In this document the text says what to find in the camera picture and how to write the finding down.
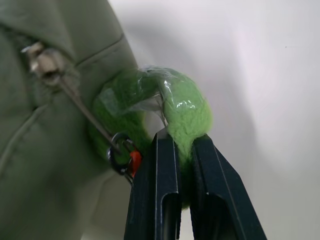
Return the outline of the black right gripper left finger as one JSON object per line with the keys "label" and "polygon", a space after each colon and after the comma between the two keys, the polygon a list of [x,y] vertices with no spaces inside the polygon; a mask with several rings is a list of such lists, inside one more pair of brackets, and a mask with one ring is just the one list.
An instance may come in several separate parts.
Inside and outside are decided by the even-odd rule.
{"label": "black right gripper left finger", "polygon": [[123,240],[178,240],[181,192],[178,148],[159,131],[133,179]]}

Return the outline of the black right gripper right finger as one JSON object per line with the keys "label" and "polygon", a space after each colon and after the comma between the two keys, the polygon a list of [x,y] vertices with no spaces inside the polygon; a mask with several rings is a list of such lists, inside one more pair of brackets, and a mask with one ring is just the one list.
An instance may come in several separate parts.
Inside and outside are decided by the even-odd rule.
{"label": "black right gripper right finger", "polygon": [[240,175],[208,135],[192,145],[194,240],[267,240]]}

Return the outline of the green plush keychain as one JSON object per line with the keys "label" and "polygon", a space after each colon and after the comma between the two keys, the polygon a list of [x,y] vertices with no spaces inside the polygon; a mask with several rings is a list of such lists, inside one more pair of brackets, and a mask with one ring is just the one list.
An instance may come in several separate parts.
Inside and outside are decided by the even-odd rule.
{"label": "green plush keychain", "polygon": [[194,195],[192,145],[213,123],[210,105],[196,83],[172,68],[130,68],[102,86],[90,109],[107,130],[126,134],[143,155],[152,143],[146,115],[160,117],[178,149],[182,208],[188,209]]}

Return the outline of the green fabric pouch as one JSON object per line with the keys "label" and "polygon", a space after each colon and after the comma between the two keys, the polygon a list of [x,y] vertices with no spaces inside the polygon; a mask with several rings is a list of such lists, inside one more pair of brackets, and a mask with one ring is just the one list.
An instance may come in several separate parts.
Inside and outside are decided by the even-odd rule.
{"label": "green fabric pouch", "polygon": [[109,166],[71,99],[31,72],[37,42],[87,106],[136,61],[108,0],[0,0],[0,240],[81,240]]}

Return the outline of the silver zipper slider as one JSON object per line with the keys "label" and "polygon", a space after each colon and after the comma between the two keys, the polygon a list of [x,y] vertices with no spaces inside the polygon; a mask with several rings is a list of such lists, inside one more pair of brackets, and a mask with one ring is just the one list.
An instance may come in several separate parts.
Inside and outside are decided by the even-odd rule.
{"label": "silver zipper slider", "polygon": [[72,63],[57,49],[36,42],[21,50],[27,58],[30,71],[48,86],[57,86],[65,77],[78,74]]}

